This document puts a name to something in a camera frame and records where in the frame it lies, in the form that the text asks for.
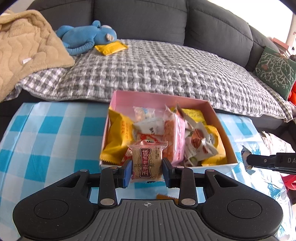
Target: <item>beige blanket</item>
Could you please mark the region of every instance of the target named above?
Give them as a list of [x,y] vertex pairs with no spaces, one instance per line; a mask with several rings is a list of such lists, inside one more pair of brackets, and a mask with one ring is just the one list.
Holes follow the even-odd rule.
[[27,75],[73,65],[73,58],[41,13],[28,10],[0,16],[0,102]]

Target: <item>blue stuffed animal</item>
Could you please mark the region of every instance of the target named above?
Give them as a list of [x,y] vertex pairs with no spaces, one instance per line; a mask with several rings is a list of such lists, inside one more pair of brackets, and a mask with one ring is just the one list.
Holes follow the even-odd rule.
[[70,55],[82,54],[95,45],[106,45],[117,40],[116,32],[108,25],[101,26],[98,20],[91,26],[74,28],[63,25],[56,34]]

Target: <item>white tag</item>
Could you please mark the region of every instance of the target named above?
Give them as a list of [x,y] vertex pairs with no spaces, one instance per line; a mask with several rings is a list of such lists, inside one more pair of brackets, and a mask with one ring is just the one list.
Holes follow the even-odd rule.
[[25,63],[29,62],[31,59],[32,59],[32,58],[26,58],[26,59],[24,59],[24,60],[22,61],[22,64],[25,64]]

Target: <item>pink box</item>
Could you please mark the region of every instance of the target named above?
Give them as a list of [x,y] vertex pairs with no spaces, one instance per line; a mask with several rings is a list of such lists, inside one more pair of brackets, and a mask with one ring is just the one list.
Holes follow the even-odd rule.
[[[229,138],[221,125],[214,109],[208,101],[192,99],[187,97],[164,95],[164,94],[154,94],[154,93],[145,93],[145,92],[134,92],[134,91],[115,91],[113,93],[110,107],[120,112],[132,120],[135,119],[134,106],[145,107],[145,108],[154,108],[156,109],[156,116],[163,115],[165,110],[165,105],[168,107],[175,107],[176,104],[183,109],[197,109],[201,110],[204,118],[208,125],[213,125],[217,128],[221,140],[223,142],[226,157],[228,164],[216,165],[211,167],[191,167],[194,172],[204,173],[206,169],[215,169],[221,173],[228,173],[232,170],[237,164],[236,155],[232,149]],[[102,150],[105,148],[107,143],[107,136],[109,130],[109,117],[107,116],[105,130],[102,141]],[[111,165],[101,162],[101,167],[106,168]]]

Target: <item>brown label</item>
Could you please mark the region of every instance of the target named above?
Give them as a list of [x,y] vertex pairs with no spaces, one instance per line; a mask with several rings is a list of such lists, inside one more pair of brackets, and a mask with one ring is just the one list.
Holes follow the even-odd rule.
[[149,168],[149,155],[151,153],[151,148],[140,148],[141,152],[141,171],[140,171],[140,177],[148,177],[150,178],[151,172]]

